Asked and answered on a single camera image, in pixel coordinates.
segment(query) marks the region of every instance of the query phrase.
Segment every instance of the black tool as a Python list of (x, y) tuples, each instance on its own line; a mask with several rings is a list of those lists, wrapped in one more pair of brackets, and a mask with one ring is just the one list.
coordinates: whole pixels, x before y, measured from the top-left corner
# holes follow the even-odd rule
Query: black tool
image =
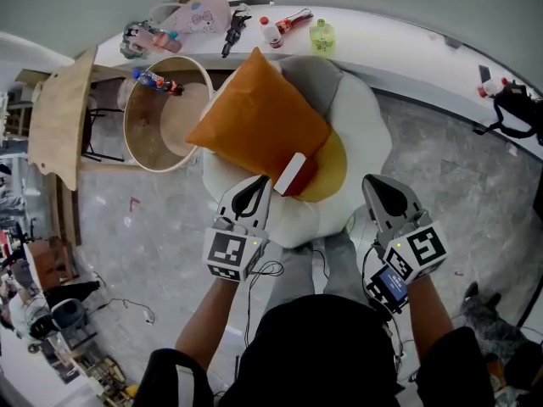
[(241, 37), (241, 30), (245, 27), (245, 21), (253, 18), (250, 15), (238, 15), (240, 12), (243, 12), (242, 10), (235, 10), (232, 15), (232, 22), (230, 23), (230, 29), (227, 31), (227, 37), (225, 41), (227, 42), (224, 44), (224, 47), (222, 48), (222, 57), (225, 58), (228, 54), (230, 54), (230, 50), (232, 49), (232, 46), (239, 41), (239, 38)]

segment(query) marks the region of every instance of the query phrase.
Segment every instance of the curved white counter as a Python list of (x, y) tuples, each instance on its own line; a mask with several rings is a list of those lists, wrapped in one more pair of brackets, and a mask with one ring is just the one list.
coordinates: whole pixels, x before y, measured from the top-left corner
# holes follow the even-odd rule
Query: curved white counter
[[(269, 47), (260, 32), (259, 18), (277, 21), (298, 12), (298, 6), (252, 6), (253, 19), (241, 39), (223, 59), (225, 34), (194, 34), (183, 37), (180, 54), (197, 59), (206, 69), (235, 69), (254, 47), (266, 56), (281, 59), (289, 55), (311, 55), (309, 27), (301, 26), (284, 36), (284, 45)], [(331, 60), (344, 70), (356, 73), (369, 86), (414, 98), (459, 114), (482, 125), (496, 122), (492, 100), (477, 93), (479, 65), (490, 68), (492, 77), (524, 81), (484, 55), (468, 47), (455, 50), (445, 45), (444, 37), (415, 25), (359, 11), (311, 7), (315, 19), (324, 18), (335, 29), (336, 52)], [(164, 59), (165, 53), (152, 53), (147, 59), (125, 59), (119, 52), (121, 34), (98, 47), (96, 64), (126, 67), (145, 66)], [(519, 130), (528, 127), (504, 112), (506, 125)], [(543, 159), (543, 147), (536, 137), (512, 139), (518, 146)]]

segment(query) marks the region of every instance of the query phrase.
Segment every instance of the round wooden basket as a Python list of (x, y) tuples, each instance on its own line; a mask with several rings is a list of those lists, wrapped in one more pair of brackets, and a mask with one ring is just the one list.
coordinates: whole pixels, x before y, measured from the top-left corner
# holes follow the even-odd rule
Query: round wooden basket
[(175, 56), (148, 67), (185, 87), (174, 97), (137, 83), (126, 104), (125, 141), (132, 157), (144, 169), (167, 172), (182, 167), (197, 147), (185, 138), (199, 123), (213, 86), (205, 69), (195, 60)]

